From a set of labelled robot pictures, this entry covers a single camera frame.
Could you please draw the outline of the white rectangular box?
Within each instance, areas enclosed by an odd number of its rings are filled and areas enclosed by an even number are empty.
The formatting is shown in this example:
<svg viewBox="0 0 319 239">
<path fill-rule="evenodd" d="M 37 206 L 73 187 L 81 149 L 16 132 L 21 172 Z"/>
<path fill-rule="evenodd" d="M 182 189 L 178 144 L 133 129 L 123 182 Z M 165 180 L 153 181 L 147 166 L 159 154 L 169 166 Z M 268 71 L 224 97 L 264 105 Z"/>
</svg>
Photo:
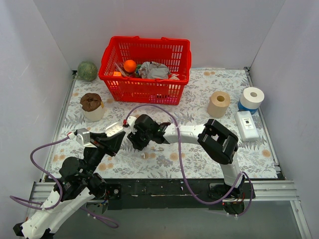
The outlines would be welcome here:
<svg viewBox="0 0 319 239">
<path fill-rule="evenodd" d="M 235 120 L 243 142 L 257 141 L 260 138 L 249 111 L 238 111 Z"/>
</svg>

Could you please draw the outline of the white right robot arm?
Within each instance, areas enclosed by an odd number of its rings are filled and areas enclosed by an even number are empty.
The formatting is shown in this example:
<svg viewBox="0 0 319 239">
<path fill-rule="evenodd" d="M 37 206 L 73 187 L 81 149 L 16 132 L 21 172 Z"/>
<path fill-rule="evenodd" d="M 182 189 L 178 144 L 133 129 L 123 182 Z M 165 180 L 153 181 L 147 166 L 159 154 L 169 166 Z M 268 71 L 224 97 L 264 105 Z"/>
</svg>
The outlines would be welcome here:
<svg viewBox="0 0 319 239">
<path fill-rule="evenodd" d="M 226 194 L 237 198 L 243 193 L 244 176 L 236 180 L 241 172 L 237 159 L 238 137 L 217 120 L 177 127 L 168 122 L 158 124 L 148 115 L 141 115 L 138 118 L 128 117 L 124 120 L 124 126 L 131 129 L 128 139 L 137 150 L 143 150 L 150 141 L 157 144 L 181 141 L 200 145 L 213 161 L 220 164 Z"/>
</svg>

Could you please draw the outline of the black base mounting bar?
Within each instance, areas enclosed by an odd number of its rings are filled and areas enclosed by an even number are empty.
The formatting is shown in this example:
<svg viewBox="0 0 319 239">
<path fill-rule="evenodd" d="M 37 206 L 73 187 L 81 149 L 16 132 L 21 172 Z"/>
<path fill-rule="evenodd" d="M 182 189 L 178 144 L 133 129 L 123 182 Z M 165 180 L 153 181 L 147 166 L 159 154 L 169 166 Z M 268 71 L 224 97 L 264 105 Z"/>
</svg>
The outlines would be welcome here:
<svg viewBox="0 0 319 239">
<path fill-rule="evenodd" d="M 94 199 L 87 205 L 99 213 L 123 209 L 204 208 L 187 189 L 182 179 L 107 179 L 108 199 Z M 211 202 L 230 189 L 222 179 L 189 179 L 197 197 Z"/>
</svg>

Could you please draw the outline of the orange fruit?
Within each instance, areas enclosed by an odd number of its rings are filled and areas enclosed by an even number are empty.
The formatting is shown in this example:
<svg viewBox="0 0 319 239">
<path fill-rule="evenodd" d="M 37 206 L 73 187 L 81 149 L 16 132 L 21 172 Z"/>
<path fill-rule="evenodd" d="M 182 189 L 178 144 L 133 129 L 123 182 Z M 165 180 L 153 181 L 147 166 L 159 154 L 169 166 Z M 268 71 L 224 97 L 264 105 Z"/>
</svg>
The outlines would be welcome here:
<svg viewBox="0 0 319 239">
<path fill-rule="evenodd" d="M 134 60 L 126 60 L 123 67 L 126 72 L 132 73 L 136 70 L 137 64 Z"/>
</svg>

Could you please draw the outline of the brown topped paper roll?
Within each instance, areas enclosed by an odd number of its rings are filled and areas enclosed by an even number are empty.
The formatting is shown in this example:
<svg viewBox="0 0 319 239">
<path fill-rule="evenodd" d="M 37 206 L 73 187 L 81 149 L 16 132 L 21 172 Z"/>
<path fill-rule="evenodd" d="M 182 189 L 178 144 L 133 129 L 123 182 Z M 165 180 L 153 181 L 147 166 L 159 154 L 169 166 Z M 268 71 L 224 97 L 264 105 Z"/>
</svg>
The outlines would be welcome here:
<svg viewBox="0 0 319 239">
<path fill-rule="evenodd" d="M 80 100 L 84 116 L 90 121 L 100 121 L 105 113 L 104 103 L 100 95 L 86 93 Z"/>
</svg>

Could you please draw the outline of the floral patterned table mat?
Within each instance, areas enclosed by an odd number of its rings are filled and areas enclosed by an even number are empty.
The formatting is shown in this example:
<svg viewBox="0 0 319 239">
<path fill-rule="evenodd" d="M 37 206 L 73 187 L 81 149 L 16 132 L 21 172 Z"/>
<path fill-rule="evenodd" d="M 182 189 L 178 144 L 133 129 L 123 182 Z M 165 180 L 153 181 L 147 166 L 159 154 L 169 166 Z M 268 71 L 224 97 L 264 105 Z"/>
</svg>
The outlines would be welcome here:
<svg viewBox="0 0 319 239">
<path fill-rule="evenodd" d="M 117 102 L 113 99 L 105 83 L 96 79 L 92 82 L 76 80 L 68 95 L 64 109 L 64 121 L 60 125 L 59 138 L 67 133 L 86 128 L 91 132 L 103 132 L 104 129 L 121 122 L 127 114 L 138 117 L 149 115 L 156 122 L 168 122 L 175 118 L 180 125 L 198 125 L 209 118 L 207 107 L 210 96 L 216 91 L 229 94 L 231 103 L 220 123 L 238 134 L 235 121 L 237 103 L 243 90 L 249 87 L 244 70 L 192 69 L 189 83 L 184 87 L 180 103 L 177 106 L 139 107 L 135 103 Z M 104 117 L 97 122 L 89 121 L 82 112 L 80 99 L 86 93 L 100 95 L 105 107 Z M 238 161 L 242 171 L 250 178 L 272 179 L 277 177 L 276 158 L 273 155 L 259 113 L 252 116 L 257 128 L 257 141 L 239 142 Z M 152 147 L 163 147 L 164 151 L 153 151 Z M 120 151 L 115 157 L 105 156 L 96 172 L 104 178 L 222 178 L 218 163 L 198 145 L 156 144 L 150 142 L 142 151 L 133 149 L 129 140 L 124 139 Z"/>
</svg>

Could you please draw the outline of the red plastic shopping basket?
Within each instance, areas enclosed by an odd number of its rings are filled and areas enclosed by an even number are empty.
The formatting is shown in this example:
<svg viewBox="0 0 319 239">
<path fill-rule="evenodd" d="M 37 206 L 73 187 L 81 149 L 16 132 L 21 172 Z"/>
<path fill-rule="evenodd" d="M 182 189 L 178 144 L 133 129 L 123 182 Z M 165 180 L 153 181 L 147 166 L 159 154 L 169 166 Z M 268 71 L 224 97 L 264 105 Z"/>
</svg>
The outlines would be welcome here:
<svg viewBox="0 0 319 239">
<path fill-rule="evenodd" d="M 98 76 L 116 101 L 178 105 L 190 67 L 187 39 L 114 36 Z"/>
</svg>

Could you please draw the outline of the crumpled silver foil bag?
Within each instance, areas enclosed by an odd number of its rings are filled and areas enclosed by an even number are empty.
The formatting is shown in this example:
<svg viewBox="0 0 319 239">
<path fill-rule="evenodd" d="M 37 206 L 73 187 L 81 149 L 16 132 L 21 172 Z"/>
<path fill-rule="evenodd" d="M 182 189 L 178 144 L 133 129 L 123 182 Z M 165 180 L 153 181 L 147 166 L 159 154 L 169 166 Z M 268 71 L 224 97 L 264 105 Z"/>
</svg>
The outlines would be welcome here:
<svg viewBox="0 0 319 239">
<path fill-rule="evenodd" d="M 143 79 L 168 79 L 171 74 L 166 65 L 154 61 L 144 62 L 138 73 Z"/>
</svg>

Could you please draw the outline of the green textured ball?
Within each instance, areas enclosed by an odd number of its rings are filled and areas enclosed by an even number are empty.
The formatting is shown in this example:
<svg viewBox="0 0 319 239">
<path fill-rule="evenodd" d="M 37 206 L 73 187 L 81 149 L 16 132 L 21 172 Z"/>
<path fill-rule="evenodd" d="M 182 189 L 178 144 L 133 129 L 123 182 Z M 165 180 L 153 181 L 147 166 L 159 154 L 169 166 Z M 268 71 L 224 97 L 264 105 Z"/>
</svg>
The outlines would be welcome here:
<svg viewBox="0 0 319 239">
<path fill-rule="evenodd" d="M 97 66 L 90 61 L 82 61 L 77 68 L 78 78 L 85 81 L 93 81 L 98 76 Z"/>
</svg>

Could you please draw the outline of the blue tape roll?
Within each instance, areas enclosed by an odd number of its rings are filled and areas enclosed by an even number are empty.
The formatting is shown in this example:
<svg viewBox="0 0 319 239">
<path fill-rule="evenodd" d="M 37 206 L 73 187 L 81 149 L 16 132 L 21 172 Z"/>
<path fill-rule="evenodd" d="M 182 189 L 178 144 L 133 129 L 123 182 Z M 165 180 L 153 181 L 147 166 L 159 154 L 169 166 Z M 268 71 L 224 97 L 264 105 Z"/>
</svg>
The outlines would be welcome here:
<svg viewBox="0 0 319 239">
<path fill-rule="evenodd" d="M 242 105 L 240 101 L 238 101 L 238 111 L 249 111 L 252 115 L 258 110 L 258 109 L 249 109 Z"/>
</svg>

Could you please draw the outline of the beige paper roll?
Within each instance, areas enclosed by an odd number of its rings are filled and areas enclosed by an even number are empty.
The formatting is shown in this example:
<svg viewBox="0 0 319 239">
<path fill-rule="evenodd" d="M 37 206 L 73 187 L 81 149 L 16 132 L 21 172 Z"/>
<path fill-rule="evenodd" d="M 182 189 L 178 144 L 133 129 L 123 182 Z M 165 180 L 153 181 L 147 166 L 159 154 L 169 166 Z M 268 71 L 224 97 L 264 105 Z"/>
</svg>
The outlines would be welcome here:
<svg viewBox="0 0 319 239">
<path fill-rule="evenodd" d="M 223 91 L 216 91 L 210 97 L 207 112 L 213 118 L 221 118 L 225 115 L 229 105 L 229 94 Z"/>
</svg>

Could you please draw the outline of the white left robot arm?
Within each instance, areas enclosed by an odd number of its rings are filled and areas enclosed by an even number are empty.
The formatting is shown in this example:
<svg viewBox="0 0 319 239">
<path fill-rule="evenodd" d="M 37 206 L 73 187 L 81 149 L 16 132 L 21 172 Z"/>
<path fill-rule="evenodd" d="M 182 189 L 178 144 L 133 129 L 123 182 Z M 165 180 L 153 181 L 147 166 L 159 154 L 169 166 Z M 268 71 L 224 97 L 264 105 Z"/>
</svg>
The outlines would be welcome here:
<svg viewBox="0 0 319 239">
<path fill-rule="evenodd" d="M 60 142 L 77 139 L 84 146 L 84 157 L 68 157 L 59 170 L 61 177 L 43 203 L 31 202 L 12 196 L 21 205 L 35 209 L 25 222 L 13 231 L 26 239 L 51 239 L 61 225 L 78 209 L 93 199 L 107 203 L 120 198 L 121 186 L 107 183 L 95 170 L 105 155 L 115 156 L 120 150 L 124 131 L 118 133 L 92 133 L 78 129 Z"/>
</svg>

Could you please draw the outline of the white toilet paper roll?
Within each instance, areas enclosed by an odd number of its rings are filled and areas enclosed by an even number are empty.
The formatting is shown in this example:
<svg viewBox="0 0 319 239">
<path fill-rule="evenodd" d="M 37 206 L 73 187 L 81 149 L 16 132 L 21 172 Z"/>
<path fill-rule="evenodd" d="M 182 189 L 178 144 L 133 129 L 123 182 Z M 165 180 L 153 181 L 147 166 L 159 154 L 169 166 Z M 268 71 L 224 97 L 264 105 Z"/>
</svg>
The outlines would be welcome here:
<svg viewBox="0 0 319 239">
<path fill-rule="evenodd" d="M 247 109 L 257 109 L 264 100 L 264 93 L 256 87 L 247 87 L 243 90 L 240 103 Z"/>
</svg>

